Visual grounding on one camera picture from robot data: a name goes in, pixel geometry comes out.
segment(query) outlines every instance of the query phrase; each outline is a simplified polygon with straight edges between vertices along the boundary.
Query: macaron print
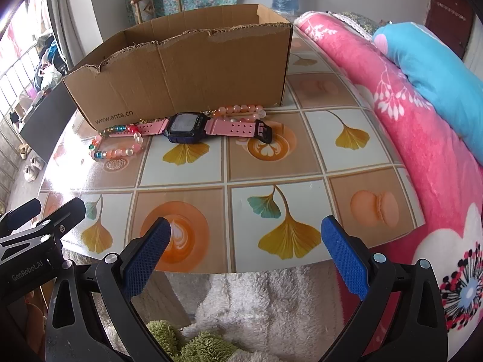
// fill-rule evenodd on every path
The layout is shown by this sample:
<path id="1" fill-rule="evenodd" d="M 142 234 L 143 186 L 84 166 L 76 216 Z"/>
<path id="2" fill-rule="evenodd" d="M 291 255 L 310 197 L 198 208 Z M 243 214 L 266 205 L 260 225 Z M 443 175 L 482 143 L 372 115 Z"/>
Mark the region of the macaron print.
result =
<path id="1" fill-rule="evenodd" d="M 350 203 L 352 216 L 362 226 L 374 227 L 378 222 L 394 228 L 399 222 L 399 207 L 394 194 L 358 191 Z"/>

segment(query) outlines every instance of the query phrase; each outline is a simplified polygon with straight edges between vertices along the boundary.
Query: brown door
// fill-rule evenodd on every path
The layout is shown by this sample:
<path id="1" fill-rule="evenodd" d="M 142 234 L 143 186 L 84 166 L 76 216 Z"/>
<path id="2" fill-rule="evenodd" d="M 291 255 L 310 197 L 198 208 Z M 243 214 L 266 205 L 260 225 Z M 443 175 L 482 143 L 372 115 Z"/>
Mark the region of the brown door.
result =
<path id="1" fill-rule="evenodd" d="M 467 0 L 431 0 L 426 27 L 463 58 L 473 28 L 474 12 Z"/>

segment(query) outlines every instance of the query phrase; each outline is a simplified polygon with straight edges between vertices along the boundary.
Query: pink watch strap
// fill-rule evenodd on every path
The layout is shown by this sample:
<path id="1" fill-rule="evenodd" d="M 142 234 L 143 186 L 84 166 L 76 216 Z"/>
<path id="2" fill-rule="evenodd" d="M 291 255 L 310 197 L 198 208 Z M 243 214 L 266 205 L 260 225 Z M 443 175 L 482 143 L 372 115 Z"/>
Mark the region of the pink watch strap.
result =
<path id="1" fill-rule="evenodd" d="M 141 136 L 150 136 L 150 135 L 160 135 L 166 129 L 168 122 L 170 121 L 169 118 L 163 118 L 156 122 L 148 122 L 146 124 L 138 124 L 136 125 L 141 133 Z M 115 132 L 111 133 L 109 137 L 123 137 L 123 136 L 132 136 L 132 133 L 127 132 Z"/>
<path id="2" fill-rule="evenodd" d="M 252 138 L 255 136 L 255 125 L 255 122 L 232 122 L 212 118 L 206 123 L 205 131 L 207 135 Z"/>

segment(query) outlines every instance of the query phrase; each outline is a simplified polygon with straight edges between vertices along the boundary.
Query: pink blanket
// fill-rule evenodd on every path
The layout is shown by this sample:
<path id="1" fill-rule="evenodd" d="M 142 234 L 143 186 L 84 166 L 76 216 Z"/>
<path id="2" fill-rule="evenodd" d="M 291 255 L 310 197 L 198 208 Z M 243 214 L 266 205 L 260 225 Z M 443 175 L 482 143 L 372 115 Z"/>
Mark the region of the pink blanket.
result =
<path id="1" fill-rule="evenodd" d="M 446 314 L 450 359 L 481 318 L 482 169 L 456 133 L 373 44 L 328 14 L 308 12 L 295 24 L 373 106 L 411 175 L 426 224 L 374 250 L 393 262 L 431 262 Z M 347 321 L 357 301 L 339 284 Z M 389 321 L 390 313 L 370 347 L 383 341 Z"/>

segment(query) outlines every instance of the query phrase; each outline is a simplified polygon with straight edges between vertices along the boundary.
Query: green fluffy fabric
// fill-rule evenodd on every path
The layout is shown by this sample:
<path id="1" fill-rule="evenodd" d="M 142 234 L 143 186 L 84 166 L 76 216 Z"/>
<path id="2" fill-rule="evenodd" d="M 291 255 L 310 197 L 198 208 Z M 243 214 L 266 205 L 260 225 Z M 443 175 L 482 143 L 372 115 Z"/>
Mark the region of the green fluffy fabric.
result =
<path id="1" fill-rule="evenodd" d="M 221 336 L 201 332 L 181 349 L 176 362 L 226 362 L 236 350 Z"/>
<path id="2" fill-rule="evenodd" d="M 175 362 L 226 362 L 238 349 L 221 336 L 210 332 L 201 332 L 183 345 L 178 330 L 164 320 L 151 321 L 147 328 Z"/>
<path id="3" fill-rule="evenodd" d="M 178 330 L 165 320 L 151 321 L 146 327 L 171 358 L 178 355 Z"/>

